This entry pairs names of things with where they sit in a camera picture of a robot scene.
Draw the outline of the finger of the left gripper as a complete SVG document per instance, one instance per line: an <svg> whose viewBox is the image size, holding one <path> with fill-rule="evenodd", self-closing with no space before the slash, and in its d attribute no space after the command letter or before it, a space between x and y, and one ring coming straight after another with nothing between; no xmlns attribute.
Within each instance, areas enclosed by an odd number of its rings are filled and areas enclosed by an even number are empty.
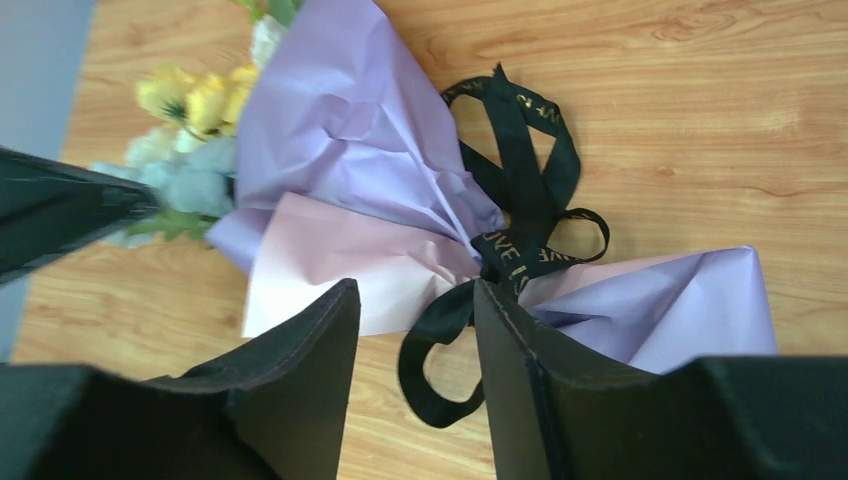
<svg viewBox="0 0 848 480"><path fill-rule="evenodd" d="M3 148L1 283L159 210L157 195L141 183Z"/></svg>

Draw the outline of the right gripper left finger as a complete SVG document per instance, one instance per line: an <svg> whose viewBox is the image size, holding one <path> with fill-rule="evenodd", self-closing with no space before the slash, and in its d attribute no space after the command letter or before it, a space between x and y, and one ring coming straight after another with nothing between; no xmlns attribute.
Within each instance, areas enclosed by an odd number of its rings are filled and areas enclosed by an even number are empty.
<svg viewBox="0 0 848 480"><path fill-rule="evenodd" d="M301 313L179 377L82 364L1 369L5 479L333 479L360 296Z"/></svg>

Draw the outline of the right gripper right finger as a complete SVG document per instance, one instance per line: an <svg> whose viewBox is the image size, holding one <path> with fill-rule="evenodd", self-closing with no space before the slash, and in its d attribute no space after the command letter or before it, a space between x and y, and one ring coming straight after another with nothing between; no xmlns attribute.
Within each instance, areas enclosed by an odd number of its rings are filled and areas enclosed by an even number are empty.
<svg viewBox="0 0 848 480"><path fill-rule="evenodd" d="M843 479L847 361L707 356L656 375L474 286L500 479Z"/></svg>

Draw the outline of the artificial flower bunch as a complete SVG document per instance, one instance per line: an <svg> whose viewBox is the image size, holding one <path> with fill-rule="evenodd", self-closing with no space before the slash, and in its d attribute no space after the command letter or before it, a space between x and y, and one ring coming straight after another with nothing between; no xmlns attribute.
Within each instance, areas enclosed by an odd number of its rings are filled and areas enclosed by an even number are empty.
<svg viewBox="0 0 848 480"><path fill-rule="evenodd" d="M123 248L156 237L201 241L235 209L236 131L261 71L302 7L299 1L245 1L253 25L250 60L228 74L155 69L135 85L135 102L161 125L131 139L121 165L92 170L149 186L161 203L152 217L106 237Z"/></svg>

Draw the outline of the purple pink wrapping paper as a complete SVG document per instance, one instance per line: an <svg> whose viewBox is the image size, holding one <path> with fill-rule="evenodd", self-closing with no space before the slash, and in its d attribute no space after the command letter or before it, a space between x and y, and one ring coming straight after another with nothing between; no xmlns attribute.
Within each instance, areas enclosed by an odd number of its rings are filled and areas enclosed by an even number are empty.
<svg viewBox="0 0 848 480"><path fill-rule="evenodd" d="M477 277L471 238L501 213L462 166L455 122L371 1L308 1L260 75L236 135L237 209L209 241L250 276L242 334L261 335L343 278L360 331L411 328ZM750 247L575 266L521 306L615 360L670 371L776 352Z"/></svg>

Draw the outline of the black printed ribbon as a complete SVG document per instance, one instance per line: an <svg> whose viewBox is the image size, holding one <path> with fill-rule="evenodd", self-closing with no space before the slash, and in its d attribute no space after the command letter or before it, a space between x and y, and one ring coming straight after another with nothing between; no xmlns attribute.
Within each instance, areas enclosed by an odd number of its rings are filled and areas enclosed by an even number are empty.
<svg viewBox="0 0 848 480"><path fill-rule="evenodd" d="M548 242L565 220L595 224L602 243L596 261L604 256L610 229L596 212L570 208L581 163L559 106L512 83L501 66L489 77L474 77L445 89L452 104L462 95L482 102L493 128L499 158L495 164L461 144L464 166L486 195L507 214L509 224L473 236L473 249L482 258L481 278L517 299L536 278L566 270L582 258L551 249ZM475 412L483 403L481 386L462 402L437 393L425 377L425 360L437 345L448 345L474 323L473 282L465 282L431 302L404 338L398 358L401 391L413 413L424 423L445 428Z"/></svg>

